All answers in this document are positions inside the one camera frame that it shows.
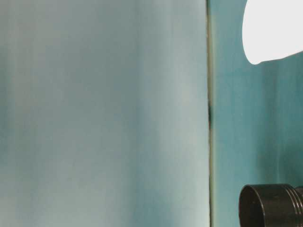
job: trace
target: black cylindrical object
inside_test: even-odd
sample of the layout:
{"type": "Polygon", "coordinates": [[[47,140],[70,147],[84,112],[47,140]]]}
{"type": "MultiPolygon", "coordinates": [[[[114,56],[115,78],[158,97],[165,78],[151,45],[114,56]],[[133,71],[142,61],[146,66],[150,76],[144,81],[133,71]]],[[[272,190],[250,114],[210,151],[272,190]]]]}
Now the black cylindrical object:
{"type": "Polygon", "coordinates": [[[246,185],[240,193],[241,227],[303,227],[303,187],[246,185]]]}

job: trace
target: light blue surface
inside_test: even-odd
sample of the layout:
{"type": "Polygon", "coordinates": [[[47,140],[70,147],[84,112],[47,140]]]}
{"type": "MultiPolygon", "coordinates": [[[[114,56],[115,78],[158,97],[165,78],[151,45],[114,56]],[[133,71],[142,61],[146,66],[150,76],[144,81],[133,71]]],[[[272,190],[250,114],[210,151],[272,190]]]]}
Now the light blue surface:
{"type": "Polygon", "coordinates": [[[0,225],[209,224],[204,1],[0,3],[0,225]]]}
{"type": "Polygon", "coordinates": [[[245,4],[210,0],[208,9],[214,227],[239,226],[245,184],[303,184],[303,54],[251,65],[241,37],[245,4]]]}

